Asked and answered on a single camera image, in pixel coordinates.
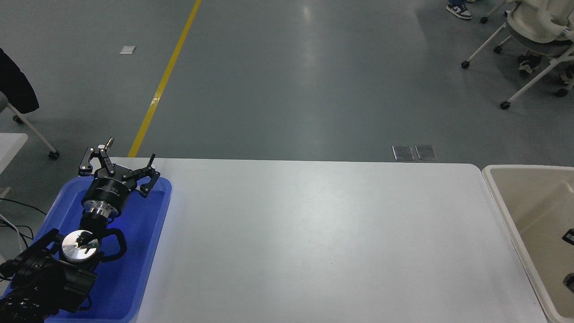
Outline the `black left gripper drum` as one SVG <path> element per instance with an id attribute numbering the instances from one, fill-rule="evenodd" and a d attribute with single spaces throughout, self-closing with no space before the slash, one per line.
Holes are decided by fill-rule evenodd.
<path id="1" fill-rule="evenodd" d="M 133 190 L 114 179 L 96 178 L 84 195 L 82 206 L 84 210 L 89 210 L 106 204 L 116 212 L 122 212 Z"/>

